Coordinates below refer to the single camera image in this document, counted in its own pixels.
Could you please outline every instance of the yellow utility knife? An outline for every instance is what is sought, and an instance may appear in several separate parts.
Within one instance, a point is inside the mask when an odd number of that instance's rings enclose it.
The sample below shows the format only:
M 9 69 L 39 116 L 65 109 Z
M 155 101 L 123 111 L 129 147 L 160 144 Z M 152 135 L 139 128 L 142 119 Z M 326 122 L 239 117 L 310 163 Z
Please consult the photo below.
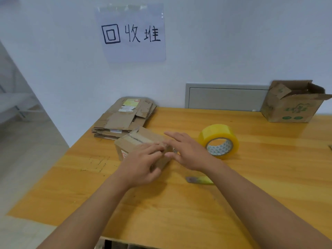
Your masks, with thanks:
M 208 177 L 186 177 L 186 180 L 191 184 L 214 184 Z

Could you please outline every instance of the clear packing tape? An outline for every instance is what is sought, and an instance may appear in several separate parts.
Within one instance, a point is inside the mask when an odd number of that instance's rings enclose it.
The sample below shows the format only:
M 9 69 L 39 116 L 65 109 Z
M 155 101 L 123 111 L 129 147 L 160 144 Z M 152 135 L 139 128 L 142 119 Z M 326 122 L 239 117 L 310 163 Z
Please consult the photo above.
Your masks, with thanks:
M 207 151 L 219 159 L 235 154 L 239 141 L 227 125 L 215 124 L 202 130 L 197 140 Z

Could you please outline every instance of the forearm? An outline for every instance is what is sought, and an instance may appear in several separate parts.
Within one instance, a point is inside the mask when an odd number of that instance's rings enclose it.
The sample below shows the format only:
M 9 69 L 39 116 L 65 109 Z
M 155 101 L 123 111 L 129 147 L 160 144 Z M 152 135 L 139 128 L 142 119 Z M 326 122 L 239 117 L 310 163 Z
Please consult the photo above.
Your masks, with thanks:
M 38 249 L 93 248 L 127 190 L 116 175 L 111 175 Z
M 332 248 L 326 236 L 221 161 L 205 173 L 262 248 Z

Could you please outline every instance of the flattened cardboard box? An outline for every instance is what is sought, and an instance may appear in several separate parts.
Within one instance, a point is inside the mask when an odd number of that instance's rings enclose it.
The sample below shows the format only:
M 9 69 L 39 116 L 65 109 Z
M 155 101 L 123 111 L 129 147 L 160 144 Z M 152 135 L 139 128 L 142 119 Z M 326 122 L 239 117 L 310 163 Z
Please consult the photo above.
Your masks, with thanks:
M 127 100 L 138 102 L 130 111 L 120 112 Z M 122 97 L 118 99 L 95 123 L 92 130 L 95 137 L 117 139 L 131 130 L 143 126 L 152 115 L 157 105 L 150 99 L 138 97 Z
M 165 147 L 163 155 L 167 152 L 173 152 L 173 148 L 163 143 L 165 138 L 152 131 L 139 127 L 136 130 L 131 131 L 129 134 L 117 139 L 114 142 L 120 161 L 122 161 L 128 153 L 134 151 L 137 145 L 142 143 L 160 142 L 160 145 Z M 165 165 L 170 161 L 169 158 L 162 156 L 156 163 L 155 167 L 163 169 Z
M 261 113 L 269 122 L 309 122 L 324 100 L 332 98 L 312 80 L 274 80 Z

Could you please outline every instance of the left hand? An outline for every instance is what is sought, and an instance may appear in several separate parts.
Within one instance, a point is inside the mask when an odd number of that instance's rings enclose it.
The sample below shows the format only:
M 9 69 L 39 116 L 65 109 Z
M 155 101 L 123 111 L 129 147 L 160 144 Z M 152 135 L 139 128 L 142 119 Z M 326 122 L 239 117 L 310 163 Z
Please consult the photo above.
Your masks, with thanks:
M 161 174 L 160 168 L 155 168 L 150 172 L 150 167 L 162 157 L 162 151 L 164 151 L 164 147 L 159 143 L 143 143 L 123 159 L 113 175 L 125 183 L 128 188 L 151 183 Z

